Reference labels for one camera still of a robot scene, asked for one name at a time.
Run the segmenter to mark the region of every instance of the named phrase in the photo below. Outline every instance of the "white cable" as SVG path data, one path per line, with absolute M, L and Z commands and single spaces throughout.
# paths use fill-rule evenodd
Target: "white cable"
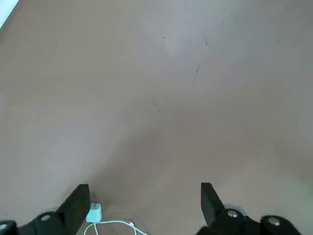
M 128 220 L 128 222 L 130 225 L 135 226 L 135 224 L 131 220 Z
M 93 224 L 93 225 L 94 225 L 94 229 L 96 230 L 96 234 L 99 235 L 96 224 Z
M 111 221 L 102 221 L 102 222 L 98 222 L 98 223 L 92 223 L 92 224 L 88 225 L 88 227 L 85 229 L 84 235 L 86 235 L 87 230 L 88 230 L 92 225 L 94 226 L 94 228 L 95 228 L 95 230 L 96 230 L 96 234 L 99 235 L 99 234 L 98 234 L 98 231 L 97 231 L 96 225 L 97 225 L 97 224 L 111 224 L 111 223 L 122 223 L 122 224 L 126 224 L 127 226 L 133 228 L 135 231 L 140 232 L 142 235 L 149 235 L 149 234 L 144 233 L 144 232 L 141 231 L 140 229 L 136 228 L 135 226 L 130 225 L 129 223 L 127 223 L 127 222 L 125 222 L 125 221 L 123 221 L 123 220 L 111 220 Z

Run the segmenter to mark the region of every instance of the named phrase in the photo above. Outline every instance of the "charger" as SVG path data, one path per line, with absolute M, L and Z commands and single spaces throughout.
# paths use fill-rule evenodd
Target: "charger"
M 102 219 L 102 211 L 100 203 L 92 203 L 90 210 L 86 216 L 87 223 L 98 223 Z

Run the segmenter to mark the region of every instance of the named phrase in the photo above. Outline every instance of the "cable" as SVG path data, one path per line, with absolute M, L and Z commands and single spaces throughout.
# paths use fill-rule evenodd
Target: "cable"
M 123 220 L 111 220 L 111 221 L 102 221 L 102 222 L 98 222 L 98 223 L 92 223 L 92 224 L 88 225 L 88 227 L 85 229 L 84 235 L 86 235 L 87 230 L 88 230 L 92 225 L 94 226 L 94 228 L 95 228 L 95 230 L 96 230 L 96 234 L 99 235 L 99 234 L 98 234 L 98 231 L 97 231 L 96 225 L 97 225 L 97 224 L 111 224 L 111 223 L 126 224 L 127 226 L 133 228 L 134 231 L 140 232 L 142 235 L 149 235 L 149 234 L 144 233 L 144 232 L 141 231 L 140 229 L 136 228 L 136 227 L 133 226 L 133 225 L 130 225 L 129 223 L 127 223 L 127 222 L 125 222 L 125 221 L 123 221 Z
M 128 222 L 129 222 L 129 225 L 135 226 L 135 224 L 131 220 L 128 220 Z

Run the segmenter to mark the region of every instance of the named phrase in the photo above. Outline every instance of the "power adapter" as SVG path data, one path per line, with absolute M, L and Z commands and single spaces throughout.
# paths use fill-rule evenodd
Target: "power adapter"
M 98 223 L 102 219 L 102 211 L 100 203 L 92 203 L 90 210 L 86 216 L 87 223 Z

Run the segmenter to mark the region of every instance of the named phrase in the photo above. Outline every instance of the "gray floor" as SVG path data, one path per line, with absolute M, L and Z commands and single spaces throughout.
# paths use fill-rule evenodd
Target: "gray floor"
M 20 1 L 0 32 L 0 219 L 25 223 L 89 183 L 105 219 L 192 235 L 211 182 L 252 218 L 311 234 L 312 12 L 310 0 Z

